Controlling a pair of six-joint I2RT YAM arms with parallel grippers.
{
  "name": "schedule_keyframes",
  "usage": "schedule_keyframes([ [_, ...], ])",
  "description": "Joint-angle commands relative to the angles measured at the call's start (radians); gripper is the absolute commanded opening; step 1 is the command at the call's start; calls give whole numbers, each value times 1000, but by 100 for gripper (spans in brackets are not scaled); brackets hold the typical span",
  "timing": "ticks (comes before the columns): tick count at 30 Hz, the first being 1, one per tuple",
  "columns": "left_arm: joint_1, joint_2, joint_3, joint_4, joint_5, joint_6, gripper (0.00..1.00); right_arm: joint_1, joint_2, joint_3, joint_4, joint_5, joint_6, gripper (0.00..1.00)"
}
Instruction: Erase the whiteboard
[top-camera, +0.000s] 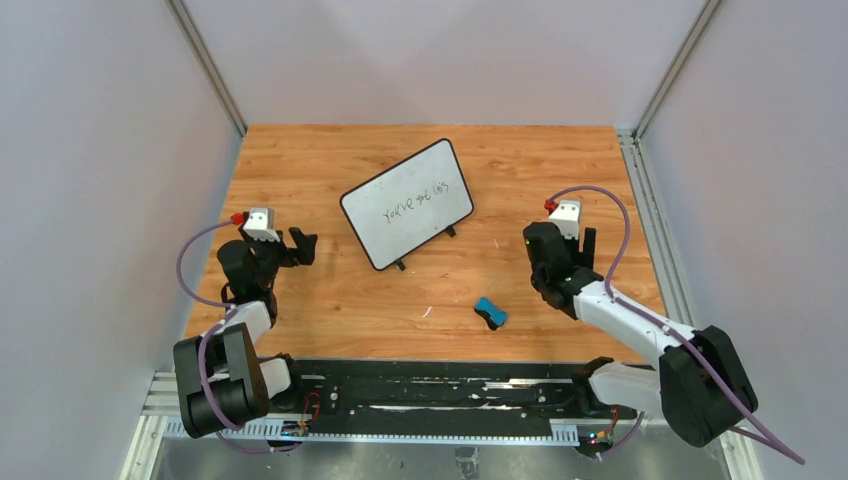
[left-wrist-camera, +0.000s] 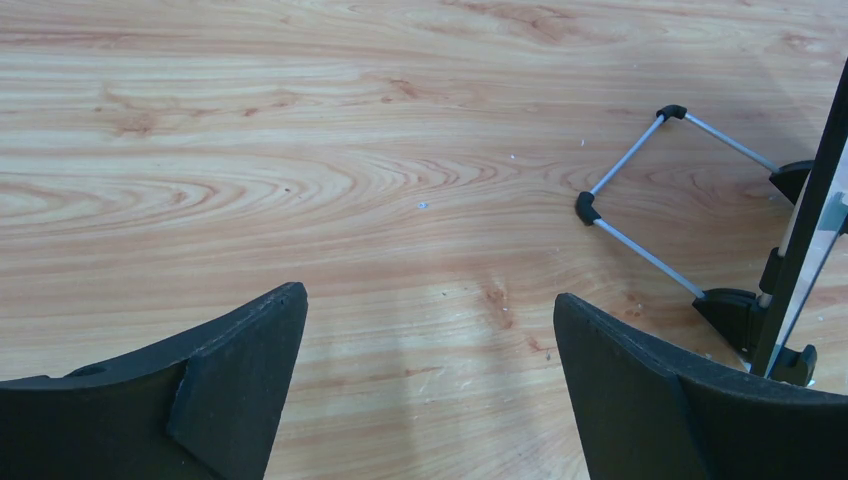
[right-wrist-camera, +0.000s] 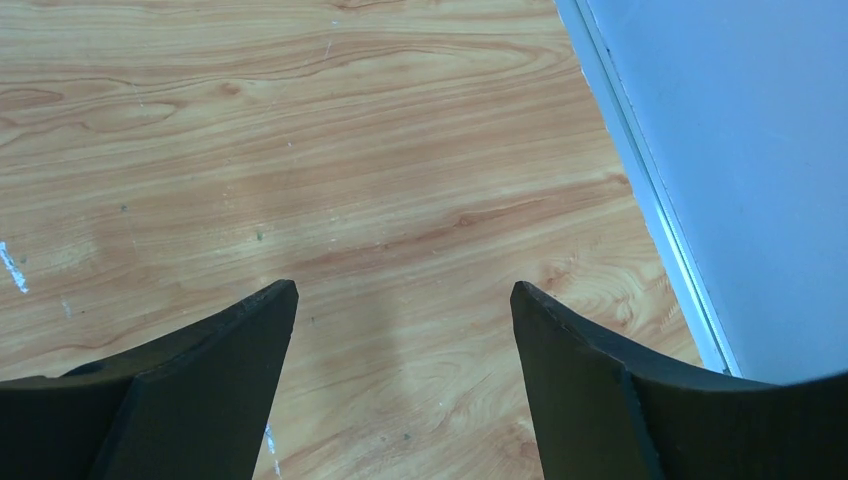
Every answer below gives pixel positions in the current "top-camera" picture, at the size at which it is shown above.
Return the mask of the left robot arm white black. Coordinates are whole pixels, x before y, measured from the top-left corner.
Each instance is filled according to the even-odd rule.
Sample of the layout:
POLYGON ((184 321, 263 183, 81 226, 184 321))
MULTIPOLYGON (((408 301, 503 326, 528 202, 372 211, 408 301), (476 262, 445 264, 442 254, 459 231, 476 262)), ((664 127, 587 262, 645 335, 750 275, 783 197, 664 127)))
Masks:
POLYGON ((216 306, 224 316, 206 332, 177 342, 173 360, 183 428, 192 438, 239 430, 272 409, 306 425, 320 407, 288 354, 260 357, 256 342, 276 324, 274 282, 282 268, 315 260, 318 237, 292 227, 293 246, 260 241, 242 232, 222 244, 216 258, 226 281, 216 306))

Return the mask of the blue and black eraser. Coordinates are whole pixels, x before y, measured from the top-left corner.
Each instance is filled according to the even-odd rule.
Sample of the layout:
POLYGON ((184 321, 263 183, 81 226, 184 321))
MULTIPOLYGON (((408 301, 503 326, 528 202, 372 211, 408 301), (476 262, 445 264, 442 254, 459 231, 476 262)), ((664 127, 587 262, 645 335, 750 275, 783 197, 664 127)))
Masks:
POLYGON ((485 321, 487 327, 492 331, 501 328, 508 320, 508 314, 486 297, 481 297, 475 303, 473 310, 485 321))

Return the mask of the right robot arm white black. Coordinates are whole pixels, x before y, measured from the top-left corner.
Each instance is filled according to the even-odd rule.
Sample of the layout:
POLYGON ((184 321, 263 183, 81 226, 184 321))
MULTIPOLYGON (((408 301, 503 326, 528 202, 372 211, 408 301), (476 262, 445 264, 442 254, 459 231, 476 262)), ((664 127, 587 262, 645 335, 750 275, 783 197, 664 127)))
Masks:
POLYGON ((647 360, 647 370, 598 357, 574 381, 585 411, 624 406, 664 419, 686 443, 703 447, 759 407, 729 335, 694 329, 633 302, 590 268, 576 240, 551 222, 523 231, 531 284, 568 317, 612 335, 647 360))

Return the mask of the white whiteboard with black frame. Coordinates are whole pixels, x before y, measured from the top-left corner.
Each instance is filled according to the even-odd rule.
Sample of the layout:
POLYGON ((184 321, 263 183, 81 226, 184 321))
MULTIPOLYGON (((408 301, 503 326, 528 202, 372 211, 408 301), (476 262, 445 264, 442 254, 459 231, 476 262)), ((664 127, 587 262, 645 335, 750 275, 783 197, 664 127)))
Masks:
POLYGON ((442 138, 341 195, 339 204, 371 267, 403 258, 474 212, 452 142, 442 138))

